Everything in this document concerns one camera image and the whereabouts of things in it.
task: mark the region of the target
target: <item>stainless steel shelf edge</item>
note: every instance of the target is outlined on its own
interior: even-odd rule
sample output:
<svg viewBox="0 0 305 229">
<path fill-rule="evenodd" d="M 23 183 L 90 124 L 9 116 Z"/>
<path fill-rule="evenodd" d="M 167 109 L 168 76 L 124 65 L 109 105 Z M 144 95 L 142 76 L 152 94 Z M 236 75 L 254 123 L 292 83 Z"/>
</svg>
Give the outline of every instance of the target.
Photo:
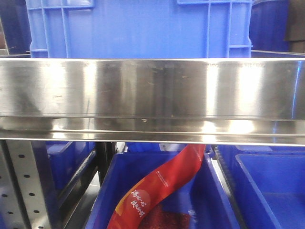
<svg viewBox="0 0 305 229">
<path fill-rule="evenodd" d="M 305 145 L 304 64 L 0 59 L 0 138 Z"/>
</svg>

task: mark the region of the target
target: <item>blue plastic crate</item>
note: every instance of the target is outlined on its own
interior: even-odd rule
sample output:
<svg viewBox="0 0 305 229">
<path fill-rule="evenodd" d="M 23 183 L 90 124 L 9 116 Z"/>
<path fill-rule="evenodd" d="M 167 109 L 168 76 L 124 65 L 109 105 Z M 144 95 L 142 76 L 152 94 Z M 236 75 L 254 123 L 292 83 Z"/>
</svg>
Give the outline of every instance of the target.
<svg viewBox="0 0 305 229">
<path fill-rule="evenodd" d="M 254 50 L 287 52 L 285 42 L 289 0 L 255 0 L 251 12 L 250 39 Z"/>
<path fill-rule="evenodd" d="M 105 229 L 124 194 L 175 155 L 176 153 L 116 154 L 85 229 Z M 207 153 L 195 178 L 171 194 L 162 204 L 167 211 L 191 213 L 190 229 L 240 228 Z"/>
<path fill-rule="evenodd" d="M 150 142 L 126 142 L 127 152 L 164 152 L 164 151 L 181 151 L 187 144 L 168 144 L 168 143 L 150 143 Z"/>
<path fill-rule="evenodd" d="M 74 174 L 74 142 L 47 142 L 52 176 L 56 189 L 63 189 Z"/>
<path fill-rule="evenodd" d="M 260 154 L 260 155 L 305 155 L 305 147 L 298 146 L 234 146 L 219 145 L 218 151 L 222 166 L 228 169 L 229 175 L 234 179 L 234 167 L 238 166 L 236 155 Z"/>
<path fill-rule="evenodd" d="M 3 217 L 0 213 L 0 228 L 1 229 L 6 229 L 6 226 L 5 226 L 5 223 L 4 223 L 4 220 L 3 220 Z"/>
<path fill-rule="evenodd" d="M 305 156 L 236 157 L 235 198 L 248 228 L 304 228 Z"/>
<path fill-rule="evenodd" d="M 32 57 L 250 57 L 252 0 L 26 0 Z"/>
<path fill-rule="evenodd" d="M 75 171 L 94 149 L 94 142 L 75 142 Z"/>
</svg>

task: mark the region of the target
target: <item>red snack bag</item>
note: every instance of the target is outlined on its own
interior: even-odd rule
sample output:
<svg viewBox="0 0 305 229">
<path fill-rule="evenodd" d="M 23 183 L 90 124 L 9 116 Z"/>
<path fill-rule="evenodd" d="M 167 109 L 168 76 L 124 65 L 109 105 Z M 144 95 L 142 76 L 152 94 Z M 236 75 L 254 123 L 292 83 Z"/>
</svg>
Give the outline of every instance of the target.
<svg viewBox="0 0 305 229">
<path fill-rule="evenodd" d="M 156 168 L 118 203 L 107 229 L 136 229 L 163 199 L 189 182 L 201 167 L 205 145 L 189 144 L 172 160 Z"/>
</svg>

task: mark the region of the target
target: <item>metal rack post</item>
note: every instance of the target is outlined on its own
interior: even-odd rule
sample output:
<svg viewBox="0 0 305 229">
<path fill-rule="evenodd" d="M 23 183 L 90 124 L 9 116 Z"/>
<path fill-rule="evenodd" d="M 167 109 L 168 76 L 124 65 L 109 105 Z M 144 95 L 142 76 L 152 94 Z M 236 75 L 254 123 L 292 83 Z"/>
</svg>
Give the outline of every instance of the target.
<svg viewBox="0 0 305 229">
<path fill-rule="evenodd" d="M 9 140 L 7 145 L 31 228 L 61 229 L 45 142 Z"/>
<path fill-rule="evenodd" d="M 8 229 L 30 229 L 5 141 L 0 141 L 0 214 Z"/>
</svg>

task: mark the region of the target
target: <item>metal shelving rack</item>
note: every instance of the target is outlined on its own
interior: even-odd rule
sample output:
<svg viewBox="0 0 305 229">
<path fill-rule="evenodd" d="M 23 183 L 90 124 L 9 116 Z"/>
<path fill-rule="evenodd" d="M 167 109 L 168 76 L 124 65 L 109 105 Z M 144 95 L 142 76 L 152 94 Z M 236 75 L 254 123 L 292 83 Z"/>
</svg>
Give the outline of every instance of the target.
<svg viewBox="0 0 305 229">
<path fill-rule="evenodd" d="M 0 191 L 11 190 L 0 210 L 9 229 L 75 227 L 111 142 L 305 145 L 305 58 L 277 55 L 286 58 L 0 59 Z M 46 140 L 98 142 L 60 194 Z"/>
</svg>

